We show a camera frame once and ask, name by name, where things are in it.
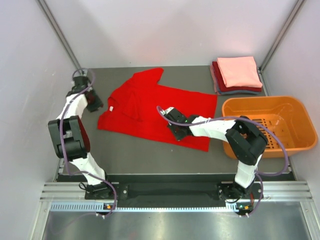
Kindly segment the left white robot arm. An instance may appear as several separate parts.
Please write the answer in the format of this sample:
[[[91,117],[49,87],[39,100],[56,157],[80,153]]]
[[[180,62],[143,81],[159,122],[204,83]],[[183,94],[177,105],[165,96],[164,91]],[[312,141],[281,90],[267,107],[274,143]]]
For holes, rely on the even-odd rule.
[[[61,114],[48,122],[52,145],[58,158],[77,167],[86,178],[87,185],[79,184],[86,197],[106,199],[113,194],[114,187],[106,181],[105,171],[91,154],[90,140],[81,120],[84,110],[95,112],[103,103],[87,76],[75,76],[73,83]]]

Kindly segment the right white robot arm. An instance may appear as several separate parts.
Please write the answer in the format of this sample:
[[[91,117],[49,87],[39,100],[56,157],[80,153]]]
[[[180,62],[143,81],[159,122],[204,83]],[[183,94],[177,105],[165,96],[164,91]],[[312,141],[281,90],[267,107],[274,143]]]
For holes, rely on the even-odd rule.
[[[207,137],[226,142],[238,160],[232,190],[239,198],[252,191],[255,171],[268,145],[267,137],[245,116],[233,120],[213,120],[199,115],[186,117],[174,107],[160,110],[177,141],[186,137]]]

